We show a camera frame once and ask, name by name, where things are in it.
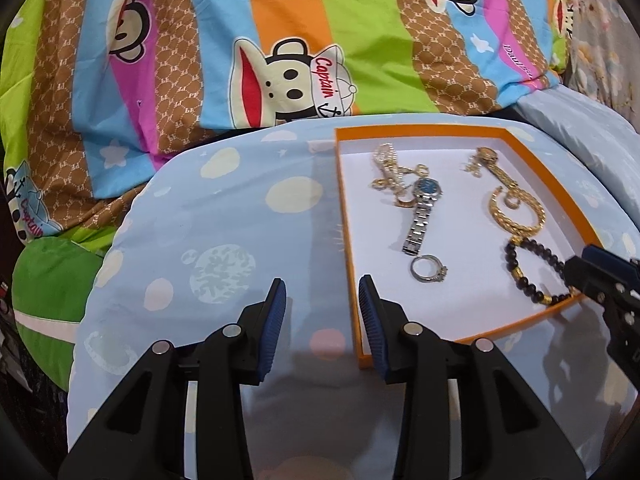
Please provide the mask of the gold chain bangle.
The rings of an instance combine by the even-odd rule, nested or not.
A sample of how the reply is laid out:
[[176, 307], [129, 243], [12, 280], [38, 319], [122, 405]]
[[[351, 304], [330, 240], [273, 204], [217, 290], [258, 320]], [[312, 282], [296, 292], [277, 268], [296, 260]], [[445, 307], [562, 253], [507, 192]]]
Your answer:
[[[509, 190], [518, 193], [518, 197], [522, 201], [520, 208], [512, 210], [503, 203], [504, 196]], [[532, 237], [537, 235], [547, 220], [547, 211], [544, 209], [544, 205], [535, 196], [521, 188], [497, 186], [491, 192], [488, 211], [492, 220], [501, 229], [517, 236]]]

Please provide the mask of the gold wristwatch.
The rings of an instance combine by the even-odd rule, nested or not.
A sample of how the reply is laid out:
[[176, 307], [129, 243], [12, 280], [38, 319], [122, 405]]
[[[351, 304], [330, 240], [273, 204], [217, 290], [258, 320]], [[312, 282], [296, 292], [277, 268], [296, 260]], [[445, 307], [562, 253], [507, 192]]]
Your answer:
[[517, 188], [518, 182], [498, 166], [498, 154], [492, 148], [483, 146], [476, 150], [476, 160], [486, 167], [506, 188]]

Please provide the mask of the orange shallow cardboard box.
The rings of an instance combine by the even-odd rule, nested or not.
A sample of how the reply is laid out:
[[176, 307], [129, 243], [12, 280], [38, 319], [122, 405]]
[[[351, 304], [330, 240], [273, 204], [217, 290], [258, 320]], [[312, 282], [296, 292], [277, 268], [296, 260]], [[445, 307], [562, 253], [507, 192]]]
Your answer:
[[[509, 235], [488, 211], [497, 183], [463, 170], [477, 148], [493, 148], [503, 168], [547, 211], [538, 240], [560, 258], [598, 244], [596, 230], [578, 203], [520, 136], [518, 128], [461, 124], [336, 129], [350, 299], [358, 299], [359, 279], [369, 274], [381, 295], [402, 304], [409, 318], [457, 342], [500, 338], [571, 306], [570, 300], [554, 307], [536, 306], [516, 290], [502, 255]], [[411, 209], [395, 206], [390, 192], [372, 188], [379, 174], [372, 152], [383, 143], [393, 144], [401, 162], [423, 162], [444, 190], [422, 245], [423, 252], [438, 257], [448, 269], [439, 283], [416, 280], [410, 257], [401, 251]]]

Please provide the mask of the silver link wristwatch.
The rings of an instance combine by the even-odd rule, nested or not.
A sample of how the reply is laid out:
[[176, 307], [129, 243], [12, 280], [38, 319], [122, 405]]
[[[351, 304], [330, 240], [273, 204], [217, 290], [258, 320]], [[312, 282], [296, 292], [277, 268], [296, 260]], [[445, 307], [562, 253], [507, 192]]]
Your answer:
[[439, 182], [429, 177], [420, 177], [413, 183], [413, 218], [402, 245], [402, 251], [409, 256], [419, 255], [432, 210], [442, 197]]

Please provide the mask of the gold huggie earring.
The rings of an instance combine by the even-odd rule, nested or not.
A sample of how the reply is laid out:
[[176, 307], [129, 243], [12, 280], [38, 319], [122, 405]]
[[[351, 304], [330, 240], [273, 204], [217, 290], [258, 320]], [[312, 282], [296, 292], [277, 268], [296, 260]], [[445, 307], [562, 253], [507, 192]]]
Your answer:
[[518, 197], [518, 193], [514, 190], [509, 190], [506, 192], [506, 196], [504, 196], [503, 203], [510, 209], [515, 210], [520, 208], [521, 199]]

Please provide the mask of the hoop earring with pink discs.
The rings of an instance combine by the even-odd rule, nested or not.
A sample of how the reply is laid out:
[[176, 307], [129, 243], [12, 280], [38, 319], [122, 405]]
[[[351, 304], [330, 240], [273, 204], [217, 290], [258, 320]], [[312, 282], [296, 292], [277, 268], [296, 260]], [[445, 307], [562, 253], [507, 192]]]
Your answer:
[[475, 156], [471, 156], [468, 162], [464, 165], [463, 170], [472, 174], [473, 177], [480, 178], [482, 176], [483, 165], [476, 159]]

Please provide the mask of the gold hoop earring with pearl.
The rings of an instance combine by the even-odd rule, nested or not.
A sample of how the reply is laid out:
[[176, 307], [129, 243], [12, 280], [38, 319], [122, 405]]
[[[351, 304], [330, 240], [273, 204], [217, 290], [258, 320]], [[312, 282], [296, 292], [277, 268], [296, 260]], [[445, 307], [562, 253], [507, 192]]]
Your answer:
[[395, 201], [394, 204], [400, 208], [413, 208], [416, 204], [416, 196], [412, 192], [410, 186], [404, 186], [403, 188], [396, 188], [394, 191]]

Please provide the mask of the pale blue pillow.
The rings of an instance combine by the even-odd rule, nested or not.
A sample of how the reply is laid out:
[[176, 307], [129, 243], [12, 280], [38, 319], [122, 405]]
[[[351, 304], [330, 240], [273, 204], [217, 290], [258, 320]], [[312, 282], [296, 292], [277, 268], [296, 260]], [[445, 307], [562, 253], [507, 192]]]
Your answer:
[[514, 110], [572, 152], [627, 210], [639, 208], [639, 133], [623, 116], [564, 86], [523, 96]]

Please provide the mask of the green cushion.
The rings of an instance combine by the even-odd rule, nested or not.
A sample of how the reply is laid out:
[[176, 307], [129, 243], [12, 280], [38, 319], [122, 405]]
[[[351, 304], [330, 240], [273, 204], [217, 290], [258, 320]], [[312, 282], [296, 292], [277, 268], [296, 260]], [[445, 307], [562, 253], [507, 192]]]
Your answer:
[[66, 391], [86, 302], [103, 259], [67, 238], [30, 242], [12, 280], [17, 331], [40, 370]]

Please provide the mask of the grey floral fabric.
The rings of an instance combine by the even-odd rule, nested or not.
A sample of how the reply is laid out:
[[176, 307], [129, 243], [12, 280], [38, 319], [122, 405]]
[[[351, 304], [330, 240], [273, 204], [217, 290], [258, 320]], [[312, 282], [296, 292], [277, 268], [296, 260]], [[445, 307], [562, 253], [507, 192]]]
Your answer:
[[617, 0], [574, 0], [564, 84], [639, 127], [639, 36]]

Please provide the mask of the colourful monkey print quilt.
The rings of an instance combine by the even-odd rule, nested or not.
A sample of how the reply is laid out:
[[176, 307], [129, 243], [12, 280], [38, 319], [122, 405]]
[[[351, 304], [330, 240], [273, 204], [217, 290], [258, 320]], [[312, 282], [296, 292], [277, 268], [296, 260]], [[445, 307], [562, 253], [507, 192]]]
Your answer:
[[555, 86], [574, 0], [1, 0], [17, 237], [108, 244], [171, 157], [306, 118], [484, 115]]

